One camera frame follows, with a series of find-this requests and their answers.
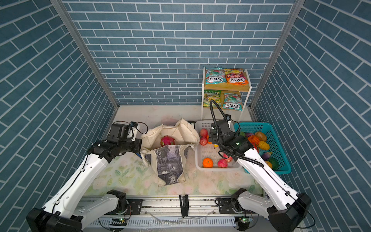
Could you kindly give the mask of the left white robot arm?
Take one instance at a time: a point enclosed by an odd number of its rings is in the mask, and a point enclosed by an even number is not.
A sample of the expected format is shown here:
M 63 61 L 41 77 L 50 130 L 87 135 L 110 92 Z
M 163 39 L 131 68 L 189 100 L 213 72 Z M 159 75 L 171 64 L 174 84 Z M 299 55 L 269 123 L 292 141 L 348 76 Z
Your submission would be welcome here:
M 131 207 L 126 194 L 108 191 L 102 198 L 77 209 L 84 193 L 98 174 L 116 157 L 140 153 L 137 122 L 117 121 L 104 140 L 91 145 L 81 165 L 66 184 L 42 208 L 33 208 L 26 220 L 33 232 L 81 232 L 90 223 L 109 212 L 125 215 Z

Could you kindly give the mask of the cream canvas tote bag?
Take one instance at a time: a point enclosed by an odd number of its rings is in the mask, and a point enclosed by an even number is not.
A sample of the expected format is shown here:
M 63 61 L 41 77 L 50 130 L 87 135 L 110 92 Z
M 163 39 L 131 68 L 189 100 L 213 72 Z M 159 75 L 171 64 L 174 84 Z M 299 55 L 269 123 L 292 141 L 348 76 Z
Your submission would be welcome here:
M 175 139 L 175 145 L 161 147 L 164 136 Z M 157 185 L 164 187 L 186 181 L 184 176 L 188 153 L 200 142 L 194 126 L 184 119 L 174 126 L 160 125 L 141 136 L 141 158 L 146 167 L 151 167 L 157 178 Z

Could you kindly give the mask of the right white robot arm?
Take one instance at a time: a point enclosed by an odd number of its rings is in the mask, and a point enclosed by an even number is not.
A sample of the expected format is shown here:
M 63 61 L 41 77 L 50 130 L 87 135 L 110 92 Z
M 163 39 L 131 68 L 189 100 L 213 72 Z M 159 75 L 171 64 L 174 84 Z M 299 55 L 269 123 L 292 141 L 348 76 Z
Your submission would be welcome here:
M 253 211 L 269 220 L 278 232 L 292 232 L 309 215 L 311 198 L 286 184 L 263 160 L 246 137 L 232 132 L 226 120 L 214 121 L 210 141 L 217 144 L 222 158 L 232 157 L 259 183 L 268 199 L 241 188 L 231 197 L 235 211 Z

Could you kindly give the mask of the pink dragon fruit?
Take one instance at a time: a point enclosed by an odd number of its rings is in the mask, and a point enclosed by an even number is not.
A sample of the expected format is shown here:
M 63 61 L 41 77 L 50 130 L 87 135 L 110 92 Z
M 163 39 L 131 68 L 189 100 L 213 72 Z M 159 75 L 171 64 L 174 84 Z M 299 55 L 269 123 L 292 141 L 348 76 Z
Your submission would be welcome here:
M 175 145 L 175 139 L 170 136 L 164 136 L 160 140 L 161 147 L 167 146 L 167 145 Z

